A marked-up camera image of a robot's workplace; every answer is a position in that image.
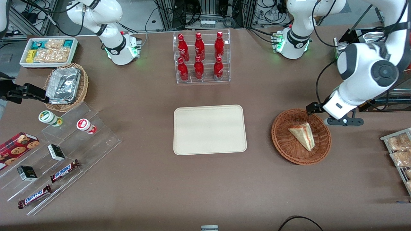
wicker basket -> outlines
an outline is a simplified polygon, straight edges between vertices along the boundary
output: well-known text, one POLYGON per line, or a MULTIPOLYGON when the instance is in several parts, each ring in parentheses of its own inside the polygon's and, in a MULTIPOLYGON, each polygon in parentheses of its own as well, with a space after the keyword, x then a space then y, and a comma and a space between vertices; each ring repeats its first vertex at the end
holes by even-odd
MULTIPOLYGON (((63 65, 61 67, 57 67, 57 69, 63 69, 63 68, 69 68, 69 67, 75 67, 75 68, 78 68, 81 71, 79 89, 77 91, 77 100, 73 104, 45 104, 46 107, 50 110, 66 112, 66 111, 69 111, 70 109, 74 108, 75 106, 79 105, 85 99, 85 96, 87 94, 87 87, 88 87, 87 73, 84 71, 84 69, 80 65, 78 65, 76 63, 66 64, 66 65, 63 65)), ((51 73, 50 73, 50 75, 48 75, 48 78, 46 80, 46 84, 44 85, 44 90, 47 89, 48 82, 50 81, 51 73)))
POLYGON ((316 164, 323 160, 331 148, 331 134, 323 120, 317 115, 307 115, 304 109, 290 109, 281 112, 274 120, 271 138, 279 153, 287 160, 300 164, 316 164), (292 125, 310 124, 315 146, 311 152, 289 132, 292 125))

small black box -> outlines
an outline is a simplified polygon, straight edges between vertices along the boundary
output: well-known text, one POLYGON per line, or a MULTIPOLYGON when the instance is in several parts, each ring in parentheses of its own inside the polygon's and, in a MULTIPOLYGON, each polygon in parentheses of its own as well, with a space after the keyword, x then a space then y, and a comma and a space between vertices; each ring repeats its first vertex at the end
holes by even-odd
POLYGON ((62 161, 64 160, 64 158, 66 158, 61 148, 55 144, 50 144, 48 146, 48 151, 50 152, 51 158, 57 161, 62 161))
POLYGON ((33 167, 20 165, 17 168, 17 171, 22 180, 25 181, 35 181, 37 179, 37 175, 34 172, 33 167))

cookie box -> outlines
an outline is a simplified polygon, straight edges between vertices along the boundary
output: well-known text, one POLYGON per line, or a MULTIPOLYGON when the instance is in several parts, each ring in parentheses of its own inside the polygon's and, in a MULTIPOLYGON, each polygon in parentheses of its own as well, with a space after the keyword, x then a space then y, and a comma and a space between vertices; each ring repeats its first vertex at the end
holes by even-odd
POLYGON ((0 145, 0 170, 40 144, 35 136, 20 132, 0 145))

tabletop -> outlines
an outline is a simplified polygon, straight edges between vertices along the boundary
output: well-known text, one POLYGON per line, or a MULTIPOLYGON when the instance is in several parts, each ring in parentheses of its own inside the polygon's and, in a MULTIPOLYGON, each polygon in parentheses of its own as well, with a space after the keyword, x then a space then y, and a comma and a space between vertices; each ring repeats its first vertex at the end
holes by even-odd
MULTIPOLYGON (((320 26, 318 32, 331 42, 347 28, 320 26)), ((409 113, 359 113, 361 127, 330 127, 332 147, 322 162, 290 163, 276 151, 271 125, 280 112, 316 100, 315 81, 333 49, 313 35, 303 57, 288 60, 247 30, 230 32, 231 82, 221 85, 176 83, 172 32, 149 34, 141 58, 125 66, 107 58, 98 37, 77 37, 74 61, 89 77, 85 101, 123 142, 35 216, 0 192, 0 227, 173 231, 217 224, 222 231, 268 231, 302 215, 324 230, 410 230, 411 205, 395 204, 409 197, 379 140, 409 127, 409 113), (244 110, 245 152, 174 154, 175 109, 230 104, 244 110)), ((43 86, 49 73, 21 68, 17 83, 43 86)), ((341 82, 332 65, 320 80, 321 98, 341 82)), ((9 103, 0 140, 39 133, 46 126, 37 120, 44 109, 35 100, 9 103)), ((292 223, 289 230, 311 227, 292 223)))

red bottle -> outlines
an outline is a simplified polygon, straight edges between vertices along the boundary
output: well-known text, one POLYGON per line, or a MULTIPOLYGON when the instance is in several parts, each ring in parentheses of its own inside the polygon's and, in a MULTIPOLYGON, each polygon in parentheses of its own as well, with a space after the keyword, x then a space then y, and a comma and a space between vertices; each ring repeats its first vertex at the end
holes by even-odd
POLYGON ((218 56, 215 59, 215 64, 214 64, 214 79, 215 79, 215 81, 220 81, 223 78, 223 68, 224 68, 224 65, 221 62, 221 56, 218 56))
POLYGON ((188 54, 187 43, 184 41, 184 35, 179 34, 177 37, 178 37, 178 52, 180 53, 180 57, 182 57, 185 62, 188 62, 190 60, 190 55, 188 54))
POLYGON ((201 60, 204 60, 206 57, 206 50, 204 49, 204 42, 201 38, 201 33, 196 33, 196 43, 194 44, 196 49, 196 55, 200 56, 201 60))
POLYGON ((188 81, 187 66, 185 65, 184 60, 183 60, 182 57, 178 57, 177 61, 178 61, 177 69, 178 69, 178 73, 180 75, 181 81, 187 82, 188 81))
POLYGON ((194 70, 196 71, 196 78, 202 80, 204 77, 204 65, 198 55, 196 56, 196 63, 194 63, 194 70))
POLYGON ((217 39, 214 43, 214 56, 217 58, 218 56, 223 56, 224 54, 224 40, 223 40, 223 32, 217 32, 217 39))

